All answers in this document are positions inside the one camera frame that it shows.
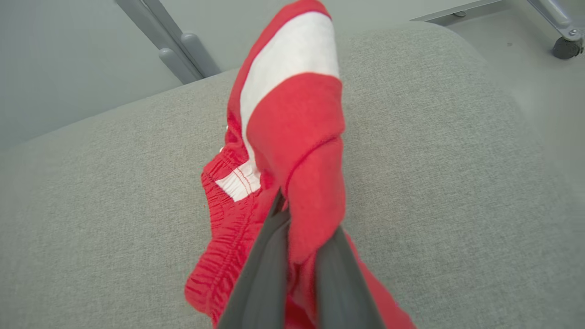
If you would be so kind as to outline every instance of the gray fabric surface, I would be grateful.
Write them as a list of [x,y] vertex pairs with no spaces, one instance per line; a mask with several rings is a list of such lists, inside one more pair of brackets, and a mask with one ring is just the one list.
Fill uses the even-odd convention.
[[[485,62],[413,23],[339,38],[345,221],[419,328],[580,328],[584,220]],[[0,155],[1,328],[209,328],[183,284],[235,71]]]

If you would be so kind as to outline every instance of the caster wheel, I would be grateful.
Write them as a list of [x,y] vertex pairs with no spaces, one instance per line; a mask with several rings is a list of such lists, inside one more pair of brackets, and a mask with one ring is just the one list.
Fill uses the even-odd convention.
[[583,52],[583,39],[569,41],[560,37],[552,48],[552,54],[558,59],[571,59]]

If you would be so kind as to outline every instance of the white stripe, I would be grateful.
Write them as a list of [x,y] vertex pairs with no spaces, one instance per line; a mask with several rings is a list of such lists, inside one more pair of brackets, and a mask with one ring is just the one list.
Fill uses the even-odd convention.
[[256,172],[254,151],[246,135],[252,112],[272,89],[301,73],[339,78],[333,24],[322,13],[308,12],[289,20],[262,48],[250,66],[240,95],[240,115],[242,137]]
[[215,184],[234,201],[240,201],[260,188],[260,175],[257,174],[256,167],[252,166],[252,162],[248,160],[225,178],[216,180]]

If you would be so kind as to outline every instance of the gray couch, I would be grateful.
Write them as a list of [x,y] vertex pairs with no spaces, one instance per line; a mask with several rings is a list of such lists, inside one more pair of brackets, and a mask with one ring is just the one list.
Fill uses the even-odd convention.
[[[585,220],[486,62],[439,26],[338,38],[344,226],[419,328],[583,328]],[[0,155],[1,328],[209,328],[183,285],[236,71]]]

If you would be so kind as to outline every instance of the red fabric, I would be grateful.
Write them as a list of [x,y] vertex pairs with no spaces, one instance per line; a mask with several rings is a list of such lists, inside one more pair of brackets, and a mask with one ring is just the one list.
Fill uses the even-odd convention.
[[[210,316],[214,326],[276,192],[281,189],[292,215],[286,326],[315,328],[316,252],[332,236],[345,214],[341,81],[337,76],[314,72],[294,74],[261,99],[247,123],[242,122],[240,111],[242,90],[256,57],[283,25],[308,12],[329,17],[316,0],[294,2],[276,15],[252,47],[229,98],[225,147],[201,175],[209,203],[212,241],[185,285],[185,296],[193,307]],[[245,137],[252,150],[246,149],[243,124],[247,124]],[[254,153],[255,161],[248,152]],[[251,163],[260,174],[257,190],[254,177],[239,169],[245,163]],[[237,174],[237,184],[247,192],[252,191],[237,201],[217,183],[232,172]],[[384,286],[361,261],[359,264],[386,327],[413,328],[408,315]]]

